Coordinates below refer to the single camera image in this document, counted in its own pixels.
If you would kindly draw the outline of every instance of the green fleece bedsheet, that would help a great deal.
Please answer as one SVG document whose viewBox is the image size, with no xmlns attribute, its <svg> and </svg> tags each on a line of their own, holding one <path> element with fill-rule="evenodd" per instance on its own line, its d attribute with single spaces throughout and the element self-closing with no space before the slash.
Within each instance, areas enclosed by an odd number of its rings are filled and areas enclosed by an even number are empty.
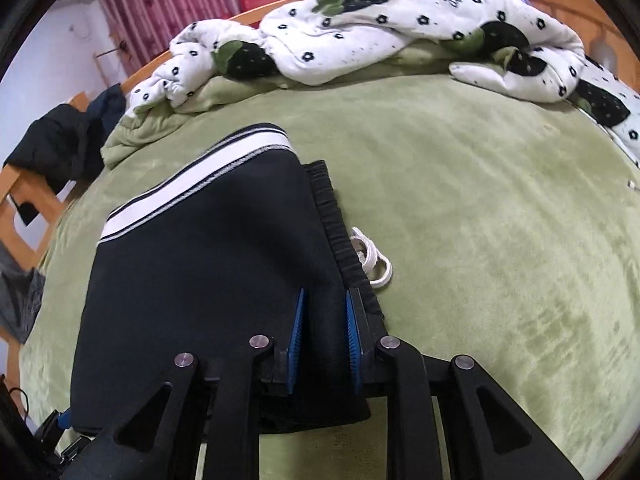
<svg viewBox="0 0 640 480">
<path fill-rule="evenodd" d="M 632 436 L 640 194 L 626 183 L 639 173 L 579 110 L 419 75 L 274 90 L 183 119 L 105 171 L 60 222 L 20 355 L 37 422 L 68 406 L 108 213 L 235 129 L 269 121 L 302 162 L 327 161 L 346 224 L 393 262 L 379 293 L 389 332 L 425 354 L 476 357 L 587 480 Z M 263 437 L 261 478 L 382 480 L 384 403 L 373 408 L 354 426 Z"/>
</svg>

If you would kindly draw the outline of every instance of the metal pivot bolt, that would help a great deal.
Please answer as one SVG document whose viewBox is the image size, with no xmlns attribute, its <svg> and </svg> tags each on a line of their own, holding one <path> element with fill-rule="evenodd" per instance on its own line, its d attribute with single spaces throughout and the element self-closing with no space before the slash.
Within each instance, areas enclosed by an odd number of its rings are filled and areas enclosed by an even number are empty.
<svg viewBox="0 0 640 480">
<path fill-rule="evenodd" d="M 471 370 L 476 362 L 468 355 L 459 355 L 456 357 L 456 366 L 462 370 Z"/>
<path fill-rule="evenodd" d="M 249 345 L 252 348 L 264 348 L 269 344 L 269 338 L 265 335 L 254 335 L 251 339 L 249 339 Z"/>
<path fill-rule="evenodd" d="M 174 364 L 177 367 L 184 368 L 190 366 L 193 363 L 193 354 L 189 352 L 182 352 L 178 354 L 174 359 Z"/>
<path fill-rule="evenodd" d="M 400 340 L 392 335 L 385 335 L 380 338 L 380 344 L 389 350 L 393 350 L 394 348 L 398 348 L 400 346 Z"/>
</svg>

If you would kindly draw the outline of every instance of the wooden headboard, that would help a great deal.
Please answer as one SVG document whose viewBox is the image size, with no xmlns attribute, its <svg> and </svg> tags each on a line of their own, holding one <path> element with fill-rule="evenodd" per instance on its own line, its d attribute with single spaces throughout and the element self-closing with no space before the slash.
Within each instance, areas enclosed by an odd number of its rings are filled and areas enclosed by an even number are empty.
<svg viewBox="0 0 640 480">
<path fill-rule="evenodd" d="M 617 75 L 636 91 L 640 91 L 640 62 L 634 51 L 620 34 L 616 25 L 595 0 L 529 0 L 537 9 L 553 16 L 578 33 L 587 55 L 591 42 L 604 36 L 618 58 Z"/>
</svg>

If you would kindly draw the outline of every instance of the black sweatpants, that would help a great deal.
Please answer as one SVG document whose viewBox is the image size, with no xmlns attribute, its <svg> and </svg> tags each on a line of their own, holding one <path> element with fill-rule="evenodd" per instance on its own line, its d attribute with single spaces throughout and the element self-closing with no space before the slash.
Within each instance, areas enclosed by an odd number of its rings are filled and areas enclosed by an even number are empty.
<svg viewBox="0 0 640 480">
<path fill-rule="evenodd" d="M 324 162 L 301 165 L 273 124 L 235 132 L 109 216 L 76 347 L 73 427 L 97 433 L 180 352 L 223 370 L 251 336 L 278 332 L 301 290 L 296 387 L 265 399 L 262 430 L 364 420 L 346 341 L 349 286 L 384 330 Z"/>
</svg>

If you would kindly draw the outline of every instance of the white drawstring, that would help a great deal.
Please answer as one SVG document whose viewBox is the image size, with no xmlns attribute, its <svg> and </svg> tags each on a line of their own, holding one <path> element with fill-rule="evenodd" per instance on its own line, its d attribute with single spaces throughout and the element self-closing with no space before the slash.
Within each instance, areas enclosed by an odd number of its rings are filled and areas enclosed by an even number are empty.
<svg viewBox="0 0 640 480">
<path fill-rule="evenodd" d="M 378 248 L 376 247 L 373 241 L 366 237 L 360 229 L 357 227 L 351 228 L 352 236 L 351 236 L 351 245 L 356 249 L 356 254 L 358 255 L 358 259 L 362 264 L 362 270 L 369 278 L 369 283 L 372 288 L 380 288 L 381 286 L 385 286 L 389 280 L 391 279 L 391 274 L 393 273 L 393 267 L 391 266 L 391 262 L 389 259 L 382 254 Z M 385 271 L 382 273 L 376 280 L 372 280 L 370 274 L 375 269 L 378 261 L 382 261 L 385 266 Z"/>
</svg>

